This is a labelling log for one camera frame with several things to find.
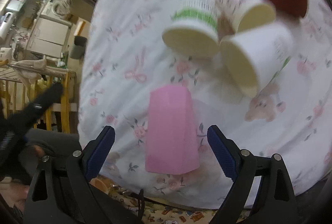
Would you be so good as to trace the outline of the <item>yellow wooden rack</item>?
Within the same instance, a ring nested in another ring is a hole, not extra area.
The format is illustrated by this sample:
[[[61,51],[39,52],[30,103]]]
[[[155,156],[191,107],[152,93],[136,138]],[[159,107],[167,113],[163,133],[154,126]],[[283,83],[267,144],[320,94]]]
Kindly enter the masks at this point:
[[[49,82],[41,94],[34,90],[34,98],[30,103],[23,103],[23,109],[13,110],[12,114],[6,114],[1,120],[1,130],[18,129],[23,135],[31,128],[35,128],[38,120],[45,117],[47,129],[51,130],[50,115],[54,111],[54,105],[60,105],[61,129],[64,133],[70,133],[71,103],[69,103],[69,83],[71,78],[76,77],[75,71],[46,66],[43,69],[37,69],[32,65],[20,65],[19,63],[9,64],[8,61],[2,61],[1,66],[8,65],[15,71],[26,71],[32,74],[48,75],[50,78],[58,77],[60,82]]]

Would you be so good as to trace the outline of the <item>grey waste bin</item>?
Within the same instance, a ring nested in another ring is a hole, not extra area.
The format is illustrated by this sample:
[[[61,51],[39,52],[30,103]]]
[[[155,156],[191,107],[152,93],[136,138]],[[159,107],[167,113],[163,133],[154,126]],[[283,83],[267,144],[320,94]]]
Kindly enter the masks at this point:
[[[82,36],[75,36],[73,47],[70,52],[70,58],[79,60],[85,54],[85,48],[87,45],[87,38]]]

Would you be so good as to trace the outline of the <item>white paper cup green leaves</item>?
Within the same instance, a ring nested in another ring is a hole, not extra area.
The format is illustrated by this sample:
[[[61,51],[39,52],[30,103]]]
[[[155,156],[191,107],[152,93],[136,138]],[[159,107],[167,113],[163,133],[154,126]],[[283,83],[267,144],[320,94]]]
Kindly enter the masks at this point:
[[[287,65],[295,42],[286,25],[274,22],[224,37],[220,48],[234,82],[245,96],[253,98]]]

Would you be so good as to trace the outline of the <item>pink floral paper cup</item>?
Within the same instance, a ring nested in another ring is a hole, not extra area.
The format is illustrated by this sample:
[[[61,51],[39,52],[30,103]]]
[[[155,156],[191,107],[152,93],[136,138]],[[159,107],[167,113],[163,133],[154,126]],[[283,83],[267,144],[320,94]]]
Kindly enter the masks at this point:
[[[268,0],[216,0],[221,14],[235,33],[275,21],[276,9]]]

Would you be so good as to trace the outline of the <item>floral white bed sheet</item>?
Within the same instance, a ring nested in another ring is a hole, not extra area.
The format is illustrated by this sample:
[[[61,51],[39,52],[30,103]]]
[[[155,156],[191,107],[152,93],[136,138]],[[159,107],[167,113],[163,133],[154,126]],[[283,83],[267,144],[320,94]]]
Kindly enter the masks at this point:
[[[254,155],[280,154],[296,195],[313,187],[331,171],[331,10],[325,0],[309,0],[302,20],[278,16],[299,48],[257,100],[240,93],[220,56],[193,58],[165,46],[161,34],[180,1],[97,0],[79,97],[81,146],[112,126],[115,143],[102,175],[147,197],[217,209],[232,185],[206,138],[217,125]],[[168,84],[190,90],[198,120],[200,167],[181,175],[145,170],[150,92]]]

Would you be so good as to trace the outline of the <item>green-banded white paper cup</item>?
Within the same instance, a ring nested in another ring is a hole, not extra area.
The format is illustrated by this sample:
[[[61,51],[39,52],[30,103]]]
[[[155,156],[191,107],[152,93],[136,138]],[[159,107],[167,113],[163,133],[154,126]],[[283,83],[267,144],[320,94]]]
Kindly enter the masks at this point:
[[[187,56],[218,53],[218,12],[214,0],[182,0],[162,34],[164,43]]]

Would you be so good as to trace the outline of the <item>white washing machine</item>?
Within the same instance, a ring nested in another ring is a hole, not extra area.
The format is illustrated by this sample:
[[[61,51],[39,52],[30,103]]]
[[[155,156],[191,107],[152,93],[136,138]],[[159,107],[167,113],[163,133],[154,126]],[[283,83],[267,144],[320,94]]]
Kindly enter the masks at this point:
[[[56,12],[57,10],[59,10],[59,7],[59,0],[48,0],[40,13],[40,17],[49,20],[65,20],[65,14],[59,14]]]

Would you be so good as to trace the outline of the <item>white kitchen cabinet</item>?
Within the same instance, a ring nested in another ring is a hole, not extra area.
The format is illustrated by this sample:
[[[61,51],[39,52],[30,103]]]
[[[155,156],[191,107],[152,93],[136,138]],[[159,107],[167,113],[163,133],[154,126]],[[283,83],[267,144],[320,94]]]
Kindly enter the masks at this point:
[[[39,18],[30,32],[26,50],[31,53],[60,58],[69,34],[67,25]]]

